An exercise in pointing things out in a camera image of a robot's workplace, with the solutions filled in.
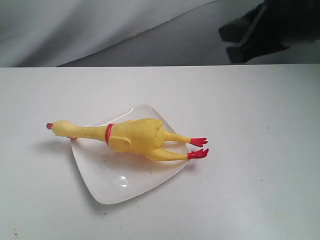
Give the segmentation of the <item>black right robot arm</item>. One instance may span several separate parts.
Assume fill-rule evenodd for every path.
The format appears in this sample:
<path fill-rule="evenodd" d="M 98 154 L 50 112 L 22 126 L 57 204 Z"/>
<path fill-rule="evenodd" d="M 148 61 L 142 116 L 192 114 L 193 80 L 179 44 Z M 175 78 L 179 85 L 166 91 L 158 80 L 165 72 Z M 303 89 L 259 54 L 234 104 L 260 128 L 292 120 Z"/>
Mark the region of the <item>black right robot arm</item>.
<path fill-rule="evenodd" d="M 283 52 L 292 45 L 320 39 L 318 0 L 265 0 L 245 15 L 219 28 L 233 64 Z"/>

